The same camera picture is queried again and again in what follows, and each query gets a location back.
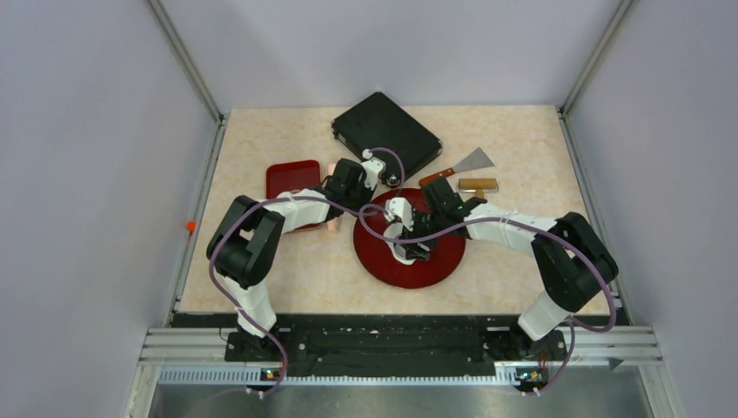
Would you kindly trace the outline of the wooden double-ended roller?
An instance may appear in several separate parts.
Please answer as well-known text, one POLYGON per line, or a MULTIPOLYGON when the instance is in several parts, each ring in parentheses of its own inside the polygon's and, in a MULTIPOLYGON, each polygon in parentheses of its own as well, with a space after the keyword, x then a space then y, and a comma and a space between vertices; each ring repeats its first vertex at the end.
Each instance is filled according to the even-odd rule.
POLYGON ((484 199, 487 194, 497 192, 499 190, 499 184, 497 179, 494 178, 463 178, 459 179, 457 190, 458 192, 471 193, 476 198, 484 199))

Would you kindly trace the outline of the white dough ball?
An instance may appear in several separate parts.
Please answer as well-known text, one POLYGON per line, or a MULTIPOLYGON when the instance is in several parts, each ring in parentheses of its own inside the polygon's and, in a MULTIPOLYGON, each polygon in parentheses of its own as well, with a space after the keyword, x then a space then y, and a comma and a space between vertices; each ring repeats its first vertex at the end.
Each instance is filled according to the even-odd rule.
POLYGON ((387 240, 386 245, 392 257, 400 264, 410 266, 416 261, 429 261, 431 259, 431 248, 422 243, 398 244, 396 239, 402 239, 405 228, 400 223, 390 224, 383 235, 387 240))

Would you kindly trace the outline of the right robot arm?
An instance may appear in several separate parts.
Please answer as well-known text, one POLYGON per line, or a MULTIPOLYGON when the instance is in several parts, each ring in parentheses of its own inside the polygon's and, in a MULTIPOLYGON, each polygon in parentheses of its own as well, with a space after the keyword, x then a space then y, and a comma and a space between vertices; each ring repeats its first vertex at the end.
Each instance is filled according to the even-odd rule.
POLYGON ((545 218, 508 211, 484 198, 461 198, 446 179, 436 179, 420 192, 426 211, 401 197, 384 204, 386 219, 401 226, 398 235, 387 239, 401 259, 431 260, 436 242, 456 233, 535 260, 544 289, 518 317, 510 335, 511 349, 522 359, 541 352, 545 337, 603 293, 620 272, 588 220, 577 212, 545 218))

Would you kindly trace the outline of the round red tray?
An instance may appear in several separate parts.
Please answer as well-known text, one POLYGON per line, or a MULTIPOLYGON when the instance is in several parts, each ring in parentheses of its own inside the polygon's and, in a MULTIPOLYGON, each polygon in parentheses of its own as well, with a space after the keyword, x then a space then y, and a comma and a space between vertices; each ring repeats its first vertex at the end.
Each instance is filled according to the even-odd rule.
MULTIPOLYGON (((385 192, 371 203, 385 206, 396 192, 385 192)), ((420 189, 408 188, 402 191, 416 210, 426 210, 427 203, 420 189)), ((377 233, 384 233, 390 223, 383 214, 368 216, 367 225, 377 233)), ((446 279, 460 264, 466 250, 466 240, 457 233, 449 233, 438 238, 429 261, 416 261, 410 266, 396 261, 382 239, 372 236, 357 219, 353 230, 353 244, 361 265, 375 279, 394 287, 415 289, 429 287, 446 279)))

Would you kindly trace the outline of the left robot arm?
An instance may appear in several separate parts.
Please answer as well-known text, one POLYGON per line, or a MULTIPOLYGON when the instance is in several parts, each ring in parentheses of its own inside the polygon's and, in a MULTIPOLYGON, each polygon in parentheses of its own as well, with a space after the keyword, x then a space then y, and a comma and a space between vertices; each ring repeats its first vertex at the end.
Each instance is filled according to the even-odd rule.
POLYGON ((259 360, 284 354, 278 341, 277 315, 265 278, 272 269, 281 237, 303 226, 321 225, 368 204, 386 169, 367 152, 361 162, 340 159, 320 183, 272 199, 236 197, 206 249, 214 286, 233 305, 237 331, 232 343, 259 360))

